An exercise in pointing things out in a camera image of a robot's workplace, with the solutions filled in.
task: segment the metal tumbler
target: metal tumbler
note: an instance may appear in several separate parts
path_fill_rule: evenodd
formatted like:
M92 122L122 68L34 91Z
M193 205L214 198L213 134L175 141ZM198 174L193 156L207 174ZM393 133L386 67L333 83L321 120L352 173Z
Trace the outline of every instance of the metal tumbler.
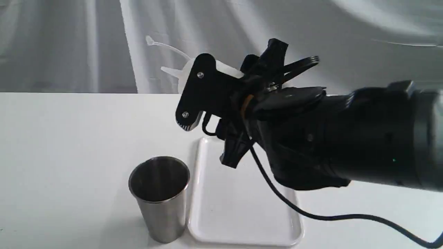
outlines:
M151 158L132 171L129 190L154 240L169 243L183 234L189 179L186 164L170 156Z

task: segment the white table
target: white table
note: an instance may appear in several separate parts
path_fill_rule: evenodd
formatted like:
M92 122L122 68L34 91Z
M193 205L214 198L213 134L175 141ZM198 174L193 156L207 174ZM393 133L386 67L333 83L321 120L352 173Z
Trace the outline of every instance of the white table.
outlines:
M152 241L128 191L131 170L153 156L193 169L203 133L178 127L179 97L0 93L0 248L238 248L201 244L188 232L167 245ZM380 215L427 240L443 229L439 193L352 182L298 196L307 211ZM303 222L294 248L420 248L371 221Z

